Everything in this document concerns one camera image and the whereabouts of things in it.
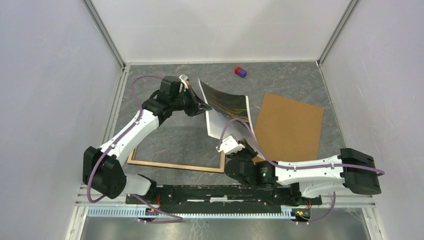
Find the landscape photo print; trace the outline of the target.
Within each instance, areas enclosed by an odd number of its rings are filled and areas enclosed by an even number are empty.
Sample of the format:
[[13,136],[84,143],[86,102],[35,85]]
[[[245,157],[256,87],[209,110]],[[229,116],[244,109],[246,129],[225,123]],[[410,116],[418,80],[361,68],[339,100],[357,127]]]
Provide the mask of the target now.
[[251,124],[251,113],[249,98],[246,95],[230,94],[219,91],[207,83],[198,80],[203,100],[211,107],[206,114],[207,134],[217,140],[220,139],[224,127],[232,119],[241,119],[230,123],[224,133],[224,138],[232,136],[236,141],[245,139],[247,143],[257,152],[258,145]]

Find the brown cardboard backing board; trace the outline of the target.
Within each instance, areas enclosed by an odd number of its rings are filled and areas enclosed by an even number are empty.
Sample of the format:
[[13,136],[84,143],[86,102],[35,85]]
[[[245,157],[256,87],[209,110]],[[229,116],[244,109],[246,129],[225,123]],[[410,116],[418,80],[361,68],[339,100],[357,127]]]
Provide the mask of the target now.
[[265,93],[254,134],[272,161],[317,160],[324,108]]

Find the wooden picture frame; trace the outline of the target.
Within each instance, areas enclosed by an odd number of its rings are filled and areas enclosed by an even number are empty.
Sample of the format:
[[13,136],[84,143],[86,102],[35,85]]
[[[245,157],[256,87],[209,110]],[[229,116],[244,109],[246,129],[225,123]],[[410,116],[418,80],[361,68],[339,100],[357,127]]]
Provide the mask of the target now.
[[194,166],[187,164],[175,164],[175,163],[163,163],[163,162],[153,162],[153,161],[143,161],[136,160],[136,151],[135,148],[127,158],[127,163],[130,165],[140,165],[140,166],[148,166],[155,168],[168,168],[168,169],[178,169],[178,170],[187,170],[187,171],[197,171],[197,172],[208,172],[208,173],[224,173],[225,164],[226,164],[226,156],[223,152],[219,155],[219,167],[206,167],[206,166]]

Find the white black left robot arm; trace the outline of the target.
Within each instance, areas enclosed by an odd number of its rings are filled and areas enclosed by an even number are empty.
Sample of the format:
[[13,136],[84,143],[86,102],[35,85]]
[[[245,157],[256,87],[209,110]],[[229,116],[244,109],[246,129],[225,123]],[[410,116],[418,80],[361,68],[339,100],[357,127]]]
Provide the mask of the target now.
[[189,117],[211,110],[198,97],[188,76],[164,76],[158,90],[145,101],[130,122],[109,141],[99,147],[88,147],[83,153],[82,182],[87,200],[96,203],[103,198],[115,199],[121,194],[137,195],[145,204],[153,203],[157,190],[152,180],[141,175],[126,175],[122,166],[131,152],[174,112]]

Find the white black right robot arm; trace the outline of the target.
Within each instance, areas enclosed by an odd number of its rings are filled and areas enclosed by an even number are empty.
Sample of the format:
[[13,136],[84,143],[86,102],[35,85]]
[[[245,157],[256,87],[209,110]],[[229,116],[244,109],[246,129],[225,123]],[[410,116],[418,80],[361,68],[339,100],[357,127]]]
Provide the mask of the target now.
[[246,140],[228,136],[217,146],[217,151],[229,158],[225,174],[245,187],[271,190],[289,186],[289,199],[302,204],[307,199],[324,193],[350,190],[357,195],[379,195],[379,176],[384,172],[376,168],[374,158],[353,148],[342,148],[331,157],[287,162],[261,161]]

